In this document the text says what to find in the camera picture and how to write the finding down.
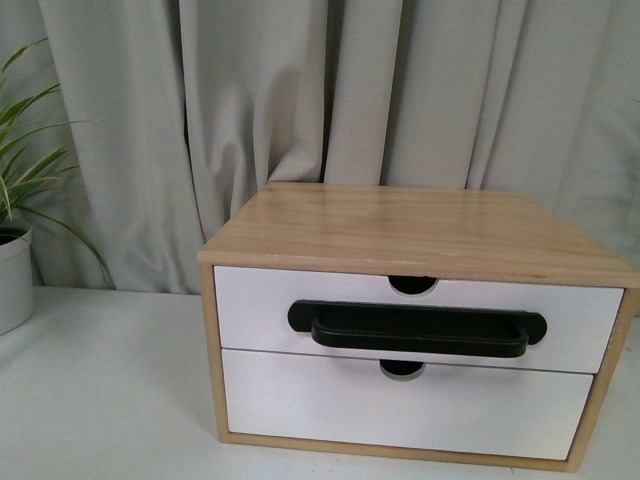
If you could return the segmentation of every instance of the white curtain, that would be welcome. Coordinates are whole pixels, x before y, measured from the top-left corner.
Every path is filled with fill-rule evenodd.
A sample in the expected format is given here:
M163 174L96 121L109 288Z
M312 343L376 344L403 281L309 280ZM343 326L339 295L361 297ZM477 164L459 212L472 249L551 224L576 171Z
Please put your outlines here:
M640 266L640 2L0 9L0 53L48 35L31 71L87 120L82 176L46 208L119 289L197 292L205 238L270 180L518 190ZM40 225L35 252L45 283L100 286L63 232Z

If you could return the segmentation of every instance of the plant pot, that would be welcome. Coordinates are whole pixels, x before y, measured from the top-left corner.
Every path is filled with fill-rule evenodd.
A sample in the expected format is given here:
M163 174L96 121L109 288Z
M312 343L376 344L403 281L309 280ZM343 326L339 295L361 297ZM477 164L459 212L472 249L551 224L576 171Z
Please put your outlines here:
M30 245L28 223L14 220L0 225L0 335L33 312Z

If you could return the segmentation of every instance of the drawer front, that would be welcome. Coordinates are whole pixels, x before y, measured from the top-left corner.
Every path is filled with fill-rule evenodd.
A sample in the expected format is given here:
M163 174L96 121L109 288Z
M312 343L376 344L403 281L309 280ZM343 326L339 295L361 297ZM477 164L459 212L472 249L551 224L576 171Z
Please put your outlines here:
M385 276L215 267L223 348L310 355L595 373L622 297L621 289L440 280L419 295L397 292ZM337 349L294 332L296 300L526 310L542 314L545 337L518 358Z
M223 350L229 430L396 447L565 459L592 376Z

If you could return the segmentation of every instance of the table surface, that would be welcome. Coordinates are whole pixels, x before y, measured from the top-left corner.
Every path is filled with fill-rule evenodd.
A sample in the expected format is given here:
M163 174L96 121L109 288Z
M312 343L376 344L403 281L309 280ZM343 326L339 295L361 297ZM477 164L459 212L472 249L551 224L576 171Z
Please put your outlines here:
M635 320L578 473L220 444L200 298L36 289L0 336L0 479L629 479L640 471Z

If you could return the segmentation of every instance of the drawer unit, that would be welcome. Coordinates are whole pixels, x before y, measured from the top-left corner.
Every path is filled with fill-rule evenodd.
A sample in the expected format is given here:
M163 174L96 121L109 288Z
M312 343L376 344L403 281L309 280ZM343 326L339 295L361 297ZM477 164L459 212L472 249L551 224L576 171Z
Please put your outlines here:
M526 197L269 184L199 256L221 441L571 471L640 274Z

